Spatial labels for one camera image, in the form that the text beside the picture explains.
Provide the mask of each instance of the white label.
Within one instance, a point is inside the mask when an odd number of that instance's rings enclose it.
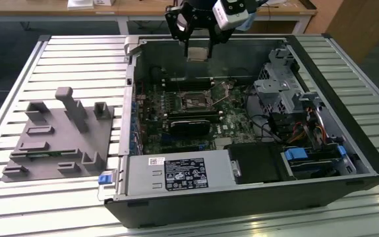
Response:
[[[207,179],[196,180],[196,183],[197,183],[197,184],[204,184],[204,183],[207,183]]]
[[[115,12],[113,11],[96,11],[96,14],[115,15]]]
[[[148,159],[148,165],[164,164],[164,157],[151,157]]]

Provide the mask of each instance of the wooden desk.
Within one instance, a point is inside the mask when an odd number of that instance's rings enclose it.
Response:
[[[116,0],[113,6],[67,10],[67,0],[0,0],[0,21],[116,21],[123,35],[128,35],[128,21],[163,21],[171,0]],[[303,33],[315,10],[308,10],[299,0],[262,7],[256,21],[296,21],[294,33]]]

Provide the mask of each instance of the table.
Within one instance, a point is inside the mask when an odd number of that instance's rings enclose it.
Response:
[[[163,21],[165,6],[171,0],[116,0],[113,6],[95,9],[67,10],[67,0],[0,0],[0,21],[116,21],[120,34],[128,35],[128,21]],[[294,34],[300,34],[316,10],[307,9],[299,0],[262,7],[256,21],[296,21]]]
[[[378,88],[332,39],[296,38],[379,151]],[[28,101],[44,100],[49,108],[60,108],[53,100],[57,86],[71,86],[84,106],[97,100],[115,106],[107,169],[117,167],[127,70],[123,43],[124,36],[40,38],[0,109],[0,178],[28,119]],[[303,68],[300,76],[314,89]],[[0,236],[379,236],[379,186],[327,207],[144,229],[121,226],[97,198],[97,186],[97,177],[0,181]],[[103,194],[113,190],[109,187]]]

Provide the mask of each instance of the motherboard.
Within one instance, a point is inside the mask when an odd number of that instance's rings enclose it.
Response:
[[[167,79],[140,88],[144,154],[221,150],[225,145],[254,142],[243,106],[246,90],[235,81],[213,78]]]

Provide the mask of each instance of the metal slatted table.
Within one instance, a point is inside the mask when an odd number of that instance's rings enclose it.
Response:
[[[332,39],[298,36],[314,62],[379,150],[379,90]],[[115,106],[108,169],[117,167],[127,64],[124,36],[60,36],[37,42],[0,110],[0,178],[28,117],[28,102],[60,108],[55,89],[73,88],[84,106]],[[307,86],[312,81],[300,69]],[[327,207],[171,225],[124,228],[97,198],[97,177],[0,181],[0,236],[379,236],[379,186]],[[113,188],[104,189],[104,195]]]

